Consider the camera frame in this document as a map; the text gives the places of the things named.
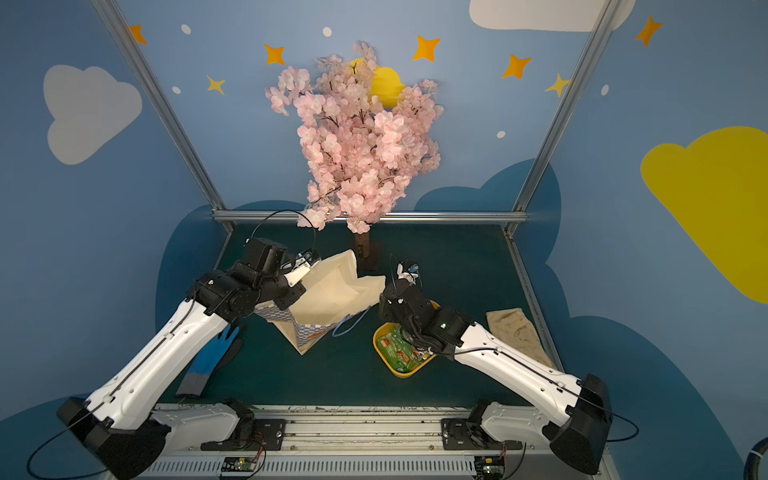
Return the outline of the red green soup packet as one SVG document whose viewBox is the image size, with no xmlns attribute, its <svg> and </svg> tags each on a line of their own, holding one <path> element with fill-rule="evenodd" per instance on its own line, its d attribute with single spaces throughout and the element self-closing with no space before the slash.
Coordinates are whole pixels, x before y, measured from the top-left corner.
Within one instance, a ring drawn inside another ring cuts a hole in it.
<svg viewBox="0 0 768 480">
<path fill-rule="evenodd" d="M 394 353 L 394 369 L 400 373 L 409 373 L 424 364 L 429 356 L 424 352 L 397 349 Z"/>
</svg>

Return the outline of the green yellow soup packet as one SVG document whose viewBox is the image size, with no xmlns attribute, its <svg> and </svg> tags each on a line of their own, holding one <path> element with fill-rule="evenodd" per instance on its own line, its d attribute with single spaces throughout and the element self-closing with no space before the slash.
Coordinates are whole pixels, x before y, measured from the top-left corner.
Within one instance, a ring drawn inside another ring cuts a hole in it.
<svg viewBox="0 0 768 480">
<path fill-rule="evenodd" d="M 395 366 L 394 353 L 397 349 L 416 351 L 414 347 L 404 338 L 401 326 L 397 324 L 390 326 L 389 330 L 377 340 L 377 346 L 380 352 L 384 355 L 386 362 L 393 369 Z"/>
</svg>

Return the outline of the blue checkered paper bag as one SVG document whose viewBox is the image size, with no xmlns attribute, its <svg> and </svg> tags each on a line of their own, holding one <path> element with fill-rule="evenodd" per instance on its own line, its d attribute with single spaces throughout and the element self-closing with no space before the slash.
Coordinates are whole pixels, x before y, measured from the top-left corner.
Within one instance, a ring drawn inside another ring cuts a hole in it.
<svg viewBox="0 0 768 480">
<path fill-rule="evenodd" d="M 282 310 L 271 300 L 258 304 L 254 313 L 303 355 L 345 318 L 376 305 L 385 284 L 384 276 L 360 277 L 354 252 L 346 250 L 307 271 L 301 279 L 305 292 L 291 306 Z"/>
</svg>

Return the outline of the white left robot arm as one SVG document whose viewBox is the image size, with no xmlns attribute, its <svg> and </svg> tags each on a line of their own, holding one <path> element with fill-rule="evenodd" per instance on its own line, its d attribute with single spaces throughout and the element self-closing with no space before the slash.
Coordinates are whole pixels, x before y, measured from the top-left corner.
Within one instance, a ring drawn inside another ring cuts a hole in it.
<svg viewBox="0 0 768 480">
<path fill-rule="evenodd" d="M 175 450 L 176 439 L 184 447 L 229 440 L 244 422 L 233 407 L 202 412 L 181 427 L 154 417 L 154 406 L 211 340 L 236 329 L 258 304 L 274 301 L 282 309 L 294 304 L 318 260 L 314 248 L 292 256 L 285 246 L 250 235 L 241 259 L 196 280 L 164 328 L 112 380 L 59 407 L 66 431 L 118 479 L 138 477 L 164 451 Z"/>
</svg>

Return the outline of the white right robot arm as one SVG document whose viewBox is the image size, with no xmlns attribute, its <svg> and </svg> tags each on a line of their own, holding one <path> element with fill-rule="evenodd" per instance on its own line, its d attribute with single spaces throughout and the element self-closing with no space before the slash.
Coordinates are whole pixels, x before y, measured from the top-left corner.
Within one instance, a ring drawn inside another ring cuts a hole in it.
<svg viewBox="0 0 768 480">
<path fill-rule="evenodd" d="M 437 307 L 420 287 L 397 279 L 379 297 L 379 315 L 399 324 L 418 350 L 471 367 L 512 390 L 545 417 L 537 434 L 563 463 L 588 475 L 599 471 L 615 419 L 608 386 L 589 374 L 580 379 L 514 349 L 481 324 Z"/>
</svg>

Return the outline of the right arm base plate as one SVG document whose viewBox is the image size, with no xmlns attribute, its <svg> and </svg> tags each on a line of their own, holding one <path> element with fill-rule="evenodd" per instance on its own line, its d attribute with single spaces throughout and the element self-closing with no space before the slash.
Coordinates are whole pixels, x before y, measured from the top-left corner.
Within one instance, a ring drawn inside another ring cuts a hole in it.
<svg viewBox="0 0 768 480">
<path fill-rule="evenodd" d="M 524 443 L 517 440 L 497 441 L 480 426 L 463 418 L 443 418 L 441 439 L 447 451 L 515 451 L 522 450 Z"/>
</svg>

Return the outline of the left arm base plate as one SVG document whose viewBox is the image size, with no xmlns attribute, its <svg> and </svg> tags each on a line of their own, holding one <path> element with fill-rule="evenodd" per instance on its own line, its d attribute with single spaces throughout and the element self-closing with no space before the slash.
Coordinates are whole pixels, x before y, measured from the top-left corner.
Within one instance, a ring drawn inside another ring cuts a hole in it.
<svg viewBox="0 0 768 480">
<path fill-rule="evenodd" d="M 200 446 L 202 451 L 280 451 L 285 437 L 285 419 L 256 418 L 241 421 L 232 435 Z"/>
</svg>

